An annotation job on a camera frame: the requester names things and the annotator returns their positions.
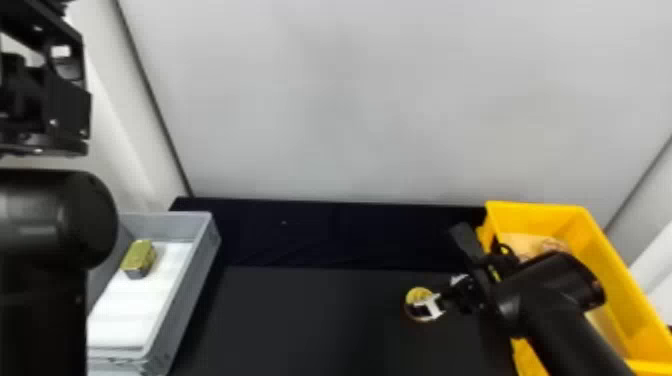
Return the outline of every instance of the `yellow bin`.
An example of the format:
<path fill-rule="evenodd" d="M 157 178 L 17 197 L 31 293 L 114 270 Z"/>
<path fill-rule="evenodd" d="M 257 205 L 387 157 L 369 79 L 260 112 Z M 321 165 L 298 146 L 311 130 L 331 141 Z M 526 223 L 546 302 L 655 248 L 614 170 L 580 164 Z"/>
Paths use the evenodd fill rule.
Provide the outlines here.
<path fill-rule="evenodd" d="M 580 206 L 489 201 L 477 229 L 489 252 L 494 237 L 517 254 L 533 256 L 555 238 L 599 278 L 607 303 L 588 320 L 639 376 L 672 376 L 672 335 L 637 286 L 588 210 Z M 523 376 L 548 375 L 525 340 L 513 340 L 513 358 Z"/>

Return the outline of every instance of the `black cylinder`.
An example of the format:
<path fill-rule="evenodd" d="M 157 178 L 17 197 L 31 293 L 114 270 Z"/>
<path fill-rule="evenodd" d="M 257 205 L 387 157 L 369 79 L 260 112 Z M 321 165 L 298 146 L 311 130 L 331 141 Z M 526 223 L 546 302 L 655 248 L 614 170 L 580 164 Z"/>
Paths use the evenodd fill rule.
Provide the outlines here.
<path fill-rule="evenodd" d="M 540 289 L 522 299 L 525 338 L 550 375 L 634 376 L 566 295 Z"/>
<path fill-rule="evenodd" d="M 509 334 L 527 339 L 552 376 L 634 375 L 584 316 L 606 298 L 597 277 L 562 252 L 521 264 L 492 289 Z"/>
<path fill-rule="evenodd" d="M 0 254 L 98 265 L 117 236 L 107 187 L 79 171 L 0 170 Z"/>
<path fill-rule="evenodd" d="M 0 375 L 86 375 L 86 270 L 117 227 L 91 174 L 0 170 Z"/>

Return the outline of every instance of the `black tabletop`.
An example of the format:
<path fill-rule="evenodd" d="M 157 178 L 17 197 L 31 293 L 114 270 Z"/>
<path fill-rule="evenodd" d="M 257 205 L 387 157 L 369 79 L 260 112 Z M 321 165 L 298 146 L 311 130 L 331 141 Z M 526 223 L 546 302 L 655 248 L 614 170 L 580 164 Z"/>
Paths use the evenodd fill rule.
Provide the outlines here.
<path fill-rule="evenodd" d="M 172 376 L 514 375 L 487 316 L 417 324 L 406 291 L 463 271 L 445 229 L 482 208 L 178 199 L 222 235 Z"/>

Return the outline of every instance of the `gray plastic tray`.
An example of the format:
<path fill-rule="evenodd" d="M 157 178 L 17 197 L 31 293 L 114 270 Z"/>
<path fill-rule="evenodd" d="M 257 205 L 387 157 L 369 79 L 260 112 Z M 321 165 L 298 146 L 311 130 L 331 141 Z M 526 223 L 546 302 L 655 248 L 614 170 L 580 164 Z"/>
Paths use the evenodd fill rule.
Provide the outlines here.
<path fill-rule="evenodd" d="M 175 358 L 221 238 L 210 213 L 122 214 L 120 219 L 122 227 L 126 230 L 120 231 L 122 244 L 135 239 L 149 239 L 157 242 L 190 242 L 193 245 L 189 250 L 186 265 L 178 275 L 178 283 L 170 292 L 168 301 L 173 304 L 162 310 L 163 317 L 152 331 L 150 340 L 141 349 L 89 348 L 89 375 L 110 375 L 110 372 L 143 376 L 166 375 Z M 115 248 L 108 260 L 113 268 L 106 265 L 105 271 L 99 273 L 95 281 L 97 287 L 94 289 L 100 289 L 98 286 L 100 283 L 107 284 L 118 269 L 126 249 L 122 246 Z"/>

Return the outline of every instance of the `white backdrop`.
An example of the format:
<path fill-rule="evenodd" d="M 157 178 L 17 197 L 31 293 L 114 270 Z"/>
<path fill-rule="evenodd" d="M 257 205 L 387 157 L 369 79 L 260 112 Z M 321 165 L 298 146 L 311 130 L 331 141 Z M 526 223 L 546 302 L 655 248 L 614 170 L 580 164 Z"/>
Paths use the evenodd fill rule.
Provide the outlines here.
<path fill-rule="evenodd" d="M 668 1 L 120 3 L 198 195 L 606 224 L 671 133 Z"/>

